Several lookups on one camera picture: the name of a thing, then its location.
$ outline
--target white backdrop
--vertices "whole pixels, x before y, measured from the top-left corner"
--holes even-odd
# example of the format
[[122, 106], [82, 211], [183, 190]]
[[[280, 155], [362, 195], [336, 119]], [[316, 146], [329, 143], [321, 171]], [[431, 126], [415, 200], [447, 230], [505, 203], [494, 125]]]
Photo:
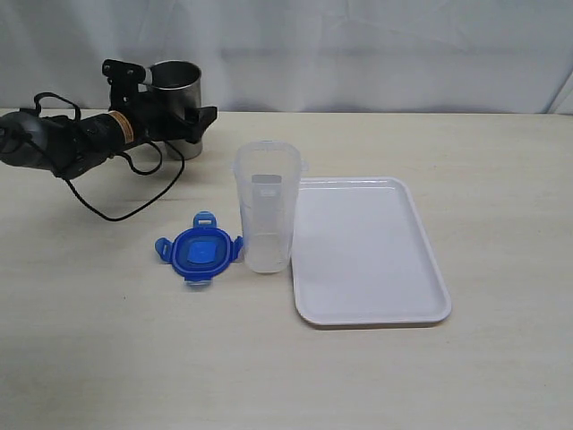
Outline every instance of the white backdrop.
[[573, 112], [571, 0], [3, 0], [0, 107], [187, 59], [227, 110]]

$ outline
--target black cable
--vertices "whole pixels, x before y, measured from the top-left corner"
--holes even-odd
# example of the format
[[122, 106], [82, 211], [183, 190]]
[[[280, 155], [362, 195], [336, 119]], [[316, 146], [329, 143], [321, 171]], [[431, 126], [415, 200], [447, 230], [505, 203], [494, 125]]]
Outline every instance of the black cable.
[[150, 147], [154, 148], [155, 151], [157, 151], [159, 154], [159, 162], [152, 170], [139, 170], [137, 167], [134, 166], [132, 157], [128, 155], [126, 152], [118, 152], [116, 154], [118, 157], [121, 157], [122, 159], [125, 159], [127, 161], [127, 164], [129, 164], [129, 168], [132, 170], [133, 173], [141, 176], [154, 174], [161, 168], [161, 165], [163, 164], [163, 154], [161, 153], [161, 149], [159, 148], [159, 146], [153, 143], [152, 141], [147, 141], [145, 143], [147, 143]]
[[[52, 165], [52, 167], [54, 168], [54, 172], [56, 174], [60, 174], [59, 168], [57, 167], [57, 164], [54, 162], [54, 160], [42, 149], [40, 148], [35, 142], [32, 141], [31, 138], [28, 138], [26, 140], [26, 142], [31, 145], [36, 151], [40, 152], [44, 157], [46, 157], [47, 161]], [[178, 150], [174, 145], [172, 145], [170, 142], [168, 141], [163, 141], [165, 143], [165, 145], [169, 146], [169, 148], [171, 148], [181, 159], [181, 168], [179, 168], [179, 171], [177, 172], [177, 174], [175, 175], [175, 177], [173, 178], [173, 180], [169, 183], [169, 185], [167, 185], [165, 187], [165, 189], [160, 192], [159, 194], [157, 194], [155, 197], [153, 197], [151, 200], [149, 200], [148, 202], [146, 202], [145, 204], [143, 204], [142, 206], [140, 206], [139, 208], [137, 208], [134, 211], [131, 211], [121, 217], [109, 217], [107, 216], [105, 213], [103, 213], [102, 211], [97, 210], [96, 208], [94, 208], [91, 204], [89, 204], [81, 195], [80, 193], [78, 193], [78, 190], [75, 188], [75, 186], [72, 184], [72, 181], [70, 179], [65, 179], [63, 178], [64, 182], [68, 185], [68, 187], [70, 188], [70, 190], [72, 191], [73, 195], [75, 196], [76, 199], [78, 199], [80, 201], [81, 204], [83, 204], [86, 208], [88, 208], [90, 211], [92, 211], [93, 213], [95, 213], [96, 215], [100, 216], [102, 219], [105, 219], [106, 221], [111, 221], [111, 222], [117, 222], [117, 221], [123, 221], [124, 219], [128, 219], [130, 217], [132, 217], [133, 215], [135, 215], [138, 212], [143, 211], [145, 208], [147, 208], [148, 206], [150, 206], [151, 204], [153, 204], [154, 202], [156, 202], [157, 200], [159, 200], [161, 197], [163, 197], [165, 195], [165, 193], [167, 191], [169, 191], [171, 189], [171, 187], [175, 184], [175, 182], [177, 182], [177, 180], [179, 179], [179, 177], [181, 177], [181, 175], [183, 174], [184, 170], [185, 170], [185, 157], [184, 155], [181, 153], [180, 150]]]

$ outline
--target metal cup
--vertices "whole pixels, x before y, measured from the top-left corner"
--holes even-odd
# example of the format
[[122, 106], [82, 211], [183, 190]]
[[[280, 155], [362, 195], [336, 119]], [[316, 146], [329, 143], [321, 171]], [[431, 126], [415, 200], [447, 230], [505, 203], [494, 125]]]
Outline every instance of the metal cup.
[[[201, 107], [201, 69], [197, 65], [187, 61], [169, 60], [155, 63], [150, 70], [152, 82], [147, 85], [148, 90], [174, 114], [186, 119], [186, 109]], [[188, 142], [179, 139], [169, 142], [184, 155], [185, 159], [194, 159], [203, 151], [201, 140]], [[172, 159], [180, 159], [169, 146], [167, 154]]]

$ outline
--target orange label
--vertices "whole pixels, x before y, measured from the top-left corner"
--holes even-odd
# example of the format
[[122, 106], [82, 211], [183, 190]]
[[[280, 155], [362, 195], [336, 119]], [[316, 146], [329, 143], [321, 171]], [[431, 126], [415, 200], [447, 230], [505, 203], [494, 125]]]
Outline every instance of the orange label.
[[107, 114], [110, 115], [112, 118], [114, 118], [121, 127], [122, 132], [124, 132], [125, 143], [133, 142], [134, 139], [133, 127], [129, 123], [125, 115], [122, 114], [121, 112], [117, 112], [116, 110], [110, 110], [109, 112], [107, 112]]

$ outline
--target blue container lid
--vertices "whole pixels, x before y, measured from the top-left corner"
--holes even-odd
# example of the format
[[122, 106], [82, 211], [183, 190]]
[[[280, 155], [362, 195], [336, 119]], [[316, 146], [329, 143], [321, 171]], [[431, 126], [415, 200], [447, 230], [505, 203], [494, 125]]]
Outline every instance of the blue container lid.
[[193, 218], [193, 228], [181, 233], [173, 243], [161, 237], [155, 250], [161, 260], [173, 265], [177, 273], [190, 283], [206, 284], [234, 262], [243, 247], [243, 238], [235, 241], [217, 228], [211, 212], [199, 212]]

